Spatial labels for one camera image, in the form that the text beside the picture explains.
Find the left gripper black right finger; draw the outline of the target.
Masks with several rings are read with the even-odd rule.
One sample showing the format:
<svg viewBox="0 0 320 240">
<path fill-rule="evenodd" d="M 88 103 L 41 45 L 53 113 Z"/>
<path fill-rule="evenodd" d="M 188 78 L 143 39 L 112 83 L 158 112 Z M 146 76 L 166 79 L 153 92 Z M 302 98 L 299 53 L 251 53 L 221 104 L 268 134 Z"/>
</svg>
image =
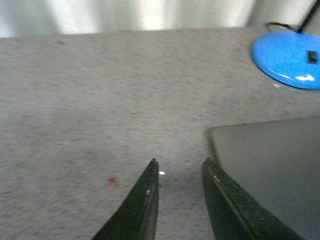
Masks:
<svg viewBox="0 0 320 240">
<path fill-rule="evenodd" d="M 201 166 L 201 177 L 215 239 L 302 239 L 263 208 L 210 157 L 207 157 Z"/>
</svg>

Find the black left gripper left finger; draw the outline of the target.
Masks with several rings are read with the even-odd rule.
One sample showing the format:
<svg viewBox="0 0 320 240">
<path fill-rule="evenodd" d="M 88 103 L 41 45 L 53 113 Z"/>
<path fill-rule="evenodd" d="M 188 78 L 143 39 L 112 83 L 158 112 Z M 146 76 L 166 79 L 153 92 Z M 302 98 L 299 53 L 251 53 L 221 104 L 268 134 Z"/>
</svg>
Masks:
<svg viewBox="0 0 320 240">
<path fill-rule="evenodd" d="M 159 164 L 153 158 L 94 240 L 154 240 L 159 207 Z"/>
</svg>

